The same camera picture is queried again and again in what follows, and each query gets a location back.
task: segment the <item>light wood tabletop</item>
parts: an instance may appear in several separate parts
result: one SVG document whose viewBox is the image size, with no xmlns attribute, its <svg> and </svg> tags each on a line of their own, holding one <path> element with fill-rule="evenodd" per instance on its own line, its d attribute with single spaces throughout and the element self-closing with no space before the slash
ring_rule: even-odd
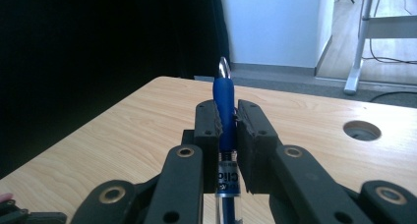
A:
<svg viewBox="0 0 417 224">
<path fill-rule="evenodd" d="M 20 208 L 60 211 L 71 220 L 98 185 L 146 182 L 161 171 L 183 130 L 194 129 L 195 107 L 212 98 L 211 87 L 153 80 L 2 179 L 0 194 L 13 193 Z M 339 184 L 358 192 L 366 181 L 385 180 L 417 195 L 417 109 L 243 86 L 235 91 L 236 101 L 262 107 L 284 144 L 308 149 Z M 349 137 L 343 126 L 357 120 L 382 135 Z M 242 191 L 244 222 L 273 223 L 268 196 Z M 205 195 L 204 222 L 214 223 L 214 214 L 214 197 Z"/>
</svg>

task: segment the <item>dark background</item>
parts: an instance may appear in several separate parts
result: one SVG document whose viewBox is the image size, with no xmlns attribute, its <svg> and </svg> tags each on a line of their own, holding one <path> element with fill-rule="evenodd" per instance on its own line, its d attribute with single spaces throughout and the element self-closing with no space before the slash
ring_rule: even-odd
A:
<svg viewBox="0 0 417 224">
<path fill-rule="evenodd" d="M 158 76 L 214 76 L 219 0 L 0 0 L 0 178 Z"/>
</svg>

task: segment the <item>pen barrel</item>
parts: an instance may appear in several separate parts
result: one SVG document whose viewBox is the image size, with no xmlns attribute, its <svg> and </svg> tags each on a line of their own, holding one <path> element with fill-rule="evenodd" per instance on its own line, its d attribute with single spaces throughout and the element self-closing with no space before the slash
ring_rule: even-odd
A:
<svg viewBox="0 0 417 224">
<path fill-rule="evenodd" d="M 241 224 L 240 172 L 236 150 L 220 152 L 218 161 L 218 186 L 215 194 L 216 223 Z"/>
<path fill-rule="evenodd" d="M 212 94 L 221 120 L 220 151 L 236 149 L 236 122 L 234 120 L 234 85 L 231 79 L 214 80 Z"/>
</svg>

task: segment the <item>blue pen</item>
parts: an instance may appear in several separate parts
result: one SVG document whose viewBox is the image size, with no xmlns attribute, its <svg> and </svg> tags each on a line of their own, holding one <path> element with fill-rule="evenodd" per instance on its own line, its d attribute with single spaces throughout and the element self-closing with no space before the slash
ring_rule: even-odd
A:
<svg viewBox="0 0 417 224">
<path fill-rule="evenodd" d="M 220 58 L 218 76 L 212 94 L 222 126 L 219 139 L 218 187 L 216 192 L 217 223 L 242 223 L 240 217 L 239 172 L 236 162 L 236 122 L 234 120 L 234 85 L 224 57 Z"/>
</svg>

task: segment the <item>white wall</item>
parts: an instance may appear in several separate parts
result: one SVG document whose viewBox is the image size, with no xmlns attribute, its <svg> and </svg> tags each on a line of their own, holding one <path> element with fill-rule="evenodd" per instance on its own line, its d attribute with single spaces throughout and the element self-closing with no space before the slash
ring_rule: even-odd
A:
<svg viewBox="0 0 417 224">
<path fill-rule="evenodd" d="M 315 68 L 334 0 L 222 0 L 231 62 Z"/>
</svg>

